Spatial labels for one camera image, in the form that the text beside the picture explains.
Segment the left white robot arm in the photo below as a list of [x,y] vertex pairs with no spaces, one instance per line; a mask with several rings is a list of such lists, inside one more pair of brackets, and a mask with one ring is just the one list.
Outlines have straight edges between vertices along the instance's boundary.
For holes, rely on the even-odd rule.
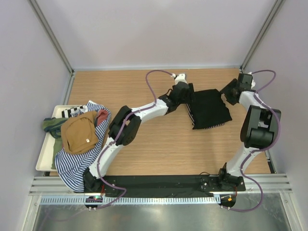
[[138,108],[123,106],[109,126],[108,137],[100,154],[83,173],[85,190],[95,193],[101,189],[100,178],[106,175],[120,150],[133,142],[142,123],[174,112],[181,104],[190,103],[193,92],[192,83],[180,81],[172,86],[169,94],[158,97],[153,103]]

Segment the black white striped tank top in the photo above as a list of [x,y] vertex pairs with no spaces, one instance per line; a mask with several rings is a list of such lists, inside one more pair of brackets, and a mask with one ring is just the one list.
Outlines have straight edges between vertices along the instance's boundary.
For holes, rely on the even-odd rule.
[[186,104],[186,108],[187,108],[188,116],[192,121],[193,129],[212,129],[212,128],[217,128],[217,127],[221,127],[221,126],[225,125],[225,123],[218,123],[216,125],[208,126],[208,125],[205,125],[205,123],[203,123],[203,124],[201,124],[200,122],[196,123],[194,118],[193,118],[191,108],[188,104]]

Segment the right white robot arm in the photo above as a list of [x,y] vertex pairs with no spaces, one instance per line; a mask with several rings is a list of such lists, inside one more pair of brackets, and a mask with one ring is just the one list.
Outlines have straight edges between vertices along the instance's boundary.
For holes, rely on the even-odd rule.
[[262,90],[254,90],[252,73],[240,73],[221,90],[227,102],[241,104],[247,114],[240,132],[241,148],[218,172],[217,185],[221,190],[233,190],[244,183],[247,167],[260,153],[275,145],[281,132],[279,109],[266,105],[259,97]]

